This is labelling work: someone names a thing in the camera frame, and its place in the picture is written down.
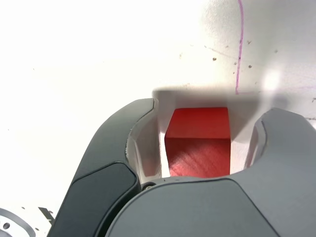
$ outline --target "white wall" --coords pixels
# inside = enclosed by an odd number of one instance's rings
[[[228,101],[231,172],[270,107],[315,124],[316,2],[241,1],[1,1],[0,198],[58,209],[100,124],[153,90]]]

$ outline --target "red cube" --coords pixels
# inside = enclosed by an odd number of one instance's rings
[[[212,178],[230,173],[227,108],[176,109],[164,142],[171,176]]]

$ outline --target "red block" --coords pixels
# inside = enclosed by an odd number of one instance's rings
[[[164,142],[171,176],[212,178],[230,173],[227,108],[176,109]]]

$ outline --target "purple line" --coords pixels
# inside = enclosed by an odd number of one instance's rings
[[[237,66],[237,73],[236,73],[236,87],[235,87],[236,95],[238,95],[239,71],[240,71],[240,64],[241,64],[241,51],[242,51],[242,42],[243,42],[243,7],[242,7],[241,0],[238,0],[238,4],[240,8],[240,16],[241,16],[241,33],[240,33],[240,41],[239,41],[238,66]]]

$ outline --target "pink marker line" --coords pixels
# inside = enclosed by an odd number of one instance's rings
[[[241,0],[238,0],[238,4],[240,8],[240,16],[241,16],[241,33],[240,33],[240,41],[239,41],[238,66],[237,66],[237,73],[236,73],[236,87],[235,87],[236,95],[238,95],[239,71],[240,71],[240,64],[241,64],[241,52],[242,52],[242,42],[243,42],[243,7],[242,7]]]

